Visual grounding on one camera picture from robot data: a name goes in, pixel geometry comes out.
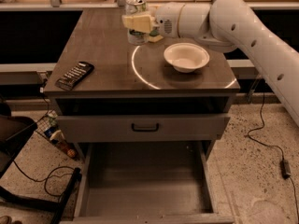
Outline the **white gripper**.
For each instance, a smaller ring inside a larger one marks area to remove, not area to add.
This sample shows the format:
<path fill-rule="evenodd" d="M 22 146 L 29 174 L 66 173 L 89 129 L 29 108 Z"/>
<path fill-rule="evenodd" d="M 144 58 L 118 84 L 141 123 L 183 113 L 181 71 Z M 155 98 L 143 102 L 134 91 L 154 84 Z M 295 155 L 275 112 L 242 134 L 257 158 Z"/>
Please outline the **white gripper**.
<path fill-rule="evenodd" d="M 183 7 L 183 3 L 167 3 L 158 7 L 155 17 L 149 11 L 123 15 L 122 23 L 127 29 L 146 34 L 159 27 L 161 36 L 179 38 L 179 18 Z"/>

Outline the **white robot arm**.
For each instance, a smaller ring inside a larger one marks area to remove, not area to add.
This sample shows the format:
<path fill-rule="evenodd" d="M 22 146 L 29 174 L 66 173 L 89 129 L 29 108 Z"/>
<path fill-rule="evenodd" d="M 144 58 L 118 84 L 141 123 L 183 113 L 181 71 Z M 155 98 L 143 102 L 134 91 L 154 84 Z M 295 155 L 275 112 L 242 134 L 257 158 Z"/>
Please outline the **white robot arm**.
<path fill-rule="evenodd" d="M 191 38 L 219 52 L 241 49 L 299 125 L 299 53 L 272 33 L 243 0 L 167 3 L 122 17 L 141 33 Z"/>

